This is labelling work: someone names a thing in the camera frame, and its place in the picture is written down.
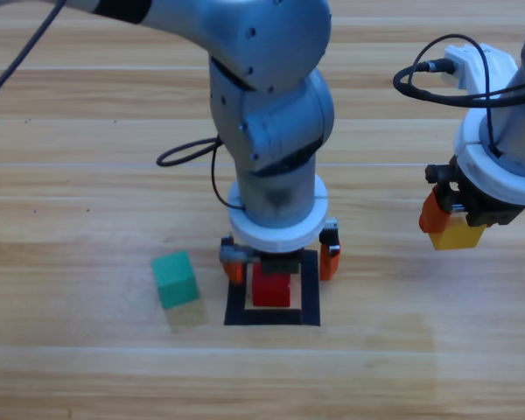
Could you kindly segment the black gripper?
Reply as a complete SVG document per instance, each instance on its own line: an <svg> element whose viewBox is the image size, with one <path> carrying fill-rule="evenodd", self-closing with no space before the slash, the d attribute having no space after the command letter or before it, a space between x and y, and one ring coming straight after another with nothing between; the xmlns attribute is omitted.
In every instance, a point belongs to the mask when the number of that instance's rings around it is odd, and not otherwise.
<svg viewBox="0 0 525 420"><path fill-rule="evenodd" d="M482 192L460 169L453 156L448 164L429 164L425 179L433 184L423 203L419 227L426 234L441 234L452 225L452 214L464 213L469 227L507 225L525 206L507 203Z"/></svg>
<svg viewBox="0 0 525 420"><path fill-rule="evenodd" d="M340 234L337 220L326 220L319 234L319 277L321 281L333 279L340 263ZM236 244L233 237L220 240L220 262L232 285L243 285L245 281L244 264L260 263L262 273L297 274L301 263L301 250L287 253L270 253Z"/></svg>

